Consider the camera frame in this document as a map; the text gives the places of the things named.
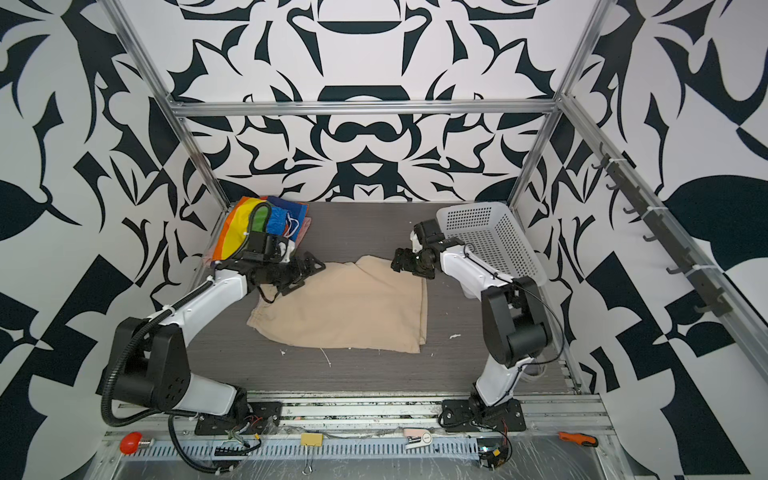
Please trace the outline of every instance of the aluminum frame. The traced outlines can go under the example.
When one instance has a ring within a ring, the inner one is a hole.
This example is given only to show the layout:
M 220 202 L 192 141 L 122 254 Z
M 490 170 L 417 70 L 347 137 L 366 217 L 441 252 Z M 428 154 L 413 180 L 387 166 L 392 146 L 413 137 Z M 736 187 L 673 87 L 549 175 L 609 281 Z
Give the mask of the aluminum frame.
M 598 158 L 602 157 L 603 154 L 607 154 L 612 159 L 624 159 L 611 140 L 591 120 L 578 101 L 570 95 L 563 95 L 557 103 L 568 120 L 574 125 L 576 131 L 584 138 L 584 141 Z M 696 240 L 680 225 L 680 222 L 664 206 L 664 202 L 646 184 L 639 173 L 629 165 L 629 162 L 620 161 L 617 164 L 649 205 L 665 209 L 662 216 L 665 226 L 674 234 L 677 242 L 688 249 L 691 260 L 701 266 L 717 267 L 717 264 L 699 248 Z M 723 289 L 723 296 L 729 300 L 733 310 L 721 316 L 720 321 L 742 349 L 744 355 L 754 365 L 757 372 L 768 382 L 768 325 L 760 318 L 739 290 L 725 277 L 719 267 L 701 269 L 700 271 L 715 286 Z
M 192 163 L 200 172 L 205 186 L 214 196 L 216 202 L 222 209 L 226 209 L 230 206 L 230 202 L 227 199 L 227 195 L 221 188 L 221 184 L 216 179 L 214 172 L 210 169 L 208 160 L 203 156 L 200 148 L 197 146 L 192 137 L 192 133 L 183 125 L 182 121 L 173 113 L 168 102 L 168 91 L 165 88 L 165 84 L 157 74 L 157 69 L 152 64 L 152 61 L 147 53 L 146 48 L 141 43 L 136 30 L 134 29 L 131 21 L 128 19 L 126 11 L 123 9 L 123 5 L 120 0 L 98 0 L 99 5 L 104 8 L 104 13 L 107 15 L 109 22 L 114 27 L 115 34 L 118 36 L 120 43 L 125 47 L 125 51 L 131 56 L 136 68 L 138 68 L 141 78 L 144 83 L 149 87 L 154 100 L 163 112 L 163 116 L 168 121 L 171 130 L 174 131 L 179 141 L 187 149 L 187 153 L 192 160 Z
M 603 28 L 608 12 L 617 0 L 597 0 L 592 13 L 590 14 L 587 26 L 581 34 L 578 41 L 578 46 L 574 51 L 571 61 L 568 64 L 568 68 L 565 70 L 563 81 L 560 83 L 558 91 L 554 95 L 554 99 L 558 100 L 564 94 L 570 94 L 571 89 L 574 87 L 578 79 L 581 77 L 581 72 L 584 70 L 584 66 L 592 55 L 594 46 L 600 39 L 600 32 Z
M 541 156 L 544 153 L 544 149 L 547 147 L 547 143 L 552 137 L 554 129 L 558 126 L 558 122 L 560 121 L 561 116 L 562 111 L 559 109 L 547 115 L 547 118 L 544 120 L 541 129 L 536 135 L 536 140 L 534 141 L 531 150 L 529 150 L 528 155 L 525 156 L 525 159 L 523 160 L 523 168 L 520 170 L 518 179 L 512 186 L 512 191 L 509 193 L 509 198 L 507 199 L 507 205 L 512 209 L 512 211 L 515 210 L 515 205 L 517 205 L 517 203 L 520 201 L 520 196 L 525 191 L 525 187 L 528 185 L 528 182 L 531 181 L 531 177 L 533 177 L 533 173 L 536 171 L 538 162 L 541 161 Z
M 338 115 L 338 114 L 491 114 L 550 113 L 554 100 L 408 100 L 408 101 L 272 101 L 272 102 L 171 102 L 178 117 L 229 117 L 238 115 Z
M 303 430 L 334 432 L 336 436 L 371 435 L 402 436 L 396 430 L 402 427 L 440 429 L 437 415 L 446 399 L 466 399 L 468 393 L 441 395 L 413 395 L 407 392 L 250 392 L 249 402 L 282 402 L 280 427 L 271 432 L 279 438 L 298 436 Z M 615 435 L 613 424 L 598 395 L 524 395 L 520 401 L 529 429 L 510 432 L 509 435 L 552 435 L 559 431 L 582 432 L 587 435 Z M 118 416 L 132 415 L 141 407 L 128 404 L 118 406 Z M 182 436 L 190 435 L 195 422 L 177 418 L 176 430 Z M 167 439 L 167 416 L 152 415 L 125 427 L 112 428 L 105 439 L 121 439 L 133 431 L 146 432 L 156 439 Z M 466 432 L 467 436 L 488 436 L 488 432 Z M 194 436 L 196 439 L 213 436 Z

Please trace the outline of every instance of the screwdriver handle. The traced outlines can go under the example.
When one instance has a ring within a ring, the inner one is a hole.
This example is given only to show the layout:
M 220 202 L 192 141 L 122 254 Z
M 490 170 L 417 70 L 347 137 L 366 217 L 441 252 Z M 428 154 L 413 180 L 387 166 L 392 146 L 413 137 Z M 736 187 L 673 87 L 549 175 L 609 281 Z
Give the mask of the screwdriver handle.
M 563 440 L 564 442 L 578 443 L 582 447 L 594 448 L 598 446 L 598 440 L 591 435 L 585 435 L 583 433 L 558 432 L 558 436 L 560 437 L 560 440 Z

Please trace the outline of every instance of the gray wood surface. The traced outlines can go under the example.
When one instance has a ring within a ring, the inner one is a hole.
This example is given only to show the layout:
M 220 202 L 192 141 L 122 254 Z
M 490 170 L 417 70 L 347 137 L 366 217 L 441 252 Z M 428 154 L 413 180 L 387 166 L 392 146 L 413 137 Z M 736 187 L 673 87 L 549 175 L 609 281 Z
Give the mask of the gray wood surface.
M 363 255 L 391 259 L 409 247 L 414 223 L 445 204 L 310 204 L 312 226 L 299 250 L 328 262 Z M 466 299 L 458 281 L 438 273 L 427 282 L 427 343 L 420 354 L 371 349 L 300 348 L 275 343 L 246 325 L 259 301 L 254 292 L 224 310 L 188 347 L 192 371 L 250 390 L 467 392 L 482 373 L 488 350 L 480 302 Z M 553 352 L 546 352 L 551 358 Z M 567 392 L 557 363 L 516 392 Z

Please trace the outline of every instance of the green fabric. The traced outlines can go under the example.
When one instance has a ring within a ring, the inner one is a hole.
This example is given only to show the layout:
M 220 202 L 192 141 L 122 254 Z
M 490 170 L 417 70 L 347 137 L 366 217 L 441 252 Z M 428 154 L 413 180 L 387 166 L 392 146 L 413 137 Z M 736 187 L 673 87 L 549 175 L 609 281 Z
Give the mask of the green fabric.
M 264 204 L 258 204 L 254 208 L 254 214 L 253 214 L 253 223 L 251 224 L 250 231 L 252 232 L 263 232 L 264 228 L 266 226 L 266 222 L 270 218 L 270 209 L 267 207 L 262 207 Z

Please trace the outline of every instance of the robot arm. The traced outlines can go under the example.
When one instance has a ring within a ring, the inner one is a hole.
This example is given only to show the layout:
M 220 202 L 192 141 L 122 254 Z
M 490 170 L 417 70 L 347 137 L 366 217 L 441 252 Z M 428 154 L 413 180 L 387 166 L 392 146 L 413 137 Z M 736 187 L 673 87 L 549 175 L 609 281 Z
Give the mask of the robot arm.
M 461 240 L 446 239 L 436 220 L 416 224 L 411 241 L 412 250 L 396 251 L 395 271 L 434 279 L 439 259 L 441 270 L 460 282 L 465 296 L 481 301 L 489 356 L 475 390 L 484 406 L 501 405 L 512 397 L 522 368 L 551 342 L 541 291 L 528 277 L 498 272 Z
M 237 426 L 247 416 L 243 389 L 216 382 L 190 371 L 187 346 L 212 319 L 259 285 L 271 283 L 278 293 L 290 294 L 308 277 L 325 269 L 311 253 L 290 258 L 288 240 L 253 232 L 250 247 L 237 258 L 219 262 L 214 274 L 183 299 L 144 319 L 128 318 L 115 330 L 102 392 L 101 416 L 110 426 L 139 418 L 112 414 L 117 399 L 159 412 L 207 413 Z

